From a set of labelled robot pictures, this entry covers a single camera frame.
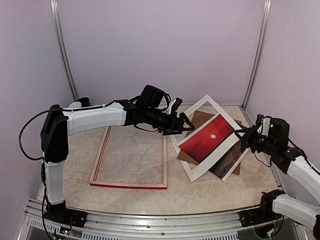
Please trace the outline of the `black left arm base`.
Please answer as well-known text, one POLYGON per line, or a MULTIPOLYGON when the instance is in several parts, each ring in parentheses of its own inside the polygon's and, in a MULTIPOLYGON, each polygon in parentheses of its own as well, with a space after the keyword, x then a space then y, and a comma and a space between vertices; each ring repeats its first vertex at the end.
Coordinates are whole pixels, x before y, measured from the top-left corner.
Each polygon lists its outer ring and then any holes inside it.
POLYGON ((87 215, 85 211, 61 208, 55 210, 47 209, 44 213, 44 218, 70 227, 84 228, 87 215))

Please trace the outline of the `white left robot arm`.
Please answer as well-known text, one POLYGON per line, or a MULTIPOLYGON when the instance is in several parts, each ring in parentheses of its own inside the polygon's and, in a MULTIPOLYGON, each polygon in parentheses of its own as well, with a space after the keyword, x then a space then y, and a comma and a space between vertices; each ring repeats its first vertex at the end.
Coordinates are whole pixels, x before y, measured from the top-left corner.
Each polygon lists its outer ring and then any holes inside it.
POLYGON ((89 105, 78 101, 76 106, 52 105, 29 119, 18 134, 21 153, 30 161, 41 162, 45 212, 63 223, 70 218, 63 190, 64 164, 70 153, 70 138, 110 127, 151 127, 164 136, 180 135, 195 129, 190 119, 177 110, 182 103, 152 85, 131 99, 116 99, 106 104, 89 105), (44 116, 40 130, 41 156, 29 155, 23 147, 23 134, 28 125, 44 116))

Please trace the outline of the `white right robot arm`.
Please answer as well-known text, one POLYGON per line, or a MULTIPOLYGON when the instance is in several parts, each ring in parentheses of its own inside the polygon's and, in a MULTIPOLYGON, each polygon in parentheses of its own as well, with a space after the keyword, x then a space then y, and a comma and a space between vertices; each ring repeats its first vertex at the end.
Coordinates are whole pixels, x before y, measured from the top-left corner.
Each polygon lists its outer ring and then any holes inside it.
MULTIPOLYGON (((284 119, 257 115, 255 125, 236 130, 235 135, 243 149, 264 153, 284 174, 298 181, 318 201, 320 199, 320 171, 310 163, 305 152, 289 138, 290 125, 284 119)), ((315 239, 320 238, 320 209, 297 200, 283 190, 276 189, 262 194, 255 210, 239 214, 243 227, 265 223, 280 216, 288 217, 305 226, 315 239)))

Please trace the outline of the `red and black photo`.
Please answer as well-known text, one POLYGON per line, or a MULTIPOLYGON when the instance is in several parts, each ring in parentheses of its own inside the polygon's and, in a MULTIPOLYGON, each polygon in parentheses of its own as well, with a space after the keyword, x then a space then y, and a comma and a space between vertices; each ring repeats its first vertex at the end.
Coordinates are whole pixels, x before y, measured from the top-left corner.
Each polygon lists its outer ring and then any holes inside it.
POLYGON ((183 151, 198 162, 195 165, 180 160, 186 164, 186 173, 191 182, 210 169, 223 182, 232 175, 248 152, 241 149, 241 142, 234 131, 217 113, 177 144, 179 153, 183 151))

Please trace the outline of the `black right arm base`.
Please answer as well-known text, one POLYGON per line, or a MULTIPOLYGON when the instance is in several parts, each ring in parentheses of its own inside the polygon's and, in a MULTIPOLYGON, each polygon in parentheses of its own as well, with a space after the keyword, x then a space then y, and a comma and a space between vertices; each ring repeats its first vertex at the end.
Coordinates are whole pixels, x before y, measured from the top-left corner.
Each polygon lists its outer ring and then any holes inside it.
POLYGON ((280 219, 282 215, 273 211, 273 202, 284 193, 283 190, 279 189, 263 192, 259 207, 242 210, 238 213, 241 226, 244 228, 280 219))

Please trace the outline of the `white photo mat border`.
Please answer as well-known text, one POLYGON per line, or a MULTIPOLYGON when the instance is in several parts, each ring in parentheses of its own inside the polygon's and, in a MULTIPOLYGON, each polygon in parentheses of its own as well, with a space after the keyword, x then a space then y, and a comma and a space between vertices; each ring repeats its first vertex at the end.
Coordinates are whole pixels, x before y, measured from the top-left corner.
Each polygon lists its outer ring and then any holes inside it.
MULTIPOLYGON (((240 130, 241 129, 241 127, 237 124, 237 122, 235 122, 233 120, 233 118, 220 105, 218 105, 209 95, 205 95, 204 97, 202 97, 195 104, 193 104, 192 106, 190 106, 189 108, 184 110, 183 113, 186 114, 186 116, 189 118, 189 120, 192 120, 195 111, 201 111, 201 112, 210 113, 210 114, 213 114, 213 115, 220 114, 231 125, 231 127, 234 130, 240 130)), ((171 142, 173 144, 173 147, 174 147, 177 155, 180 152, 180 150, 178 148, 178 143, 181 140, 185 139, 186 133, 183 133, 182 136, 177 136, 177 135, 170 136, 171 142)), ((182 163, 182 162, 181 162, 181 164, 182 164, 182 167, 183 167, 183 169, 184 169, 184 171, 185 171, 185 173, 187 175, 187 172, 186 172, 187 171, 187 166, 186 166, 186 164, 182 163)))

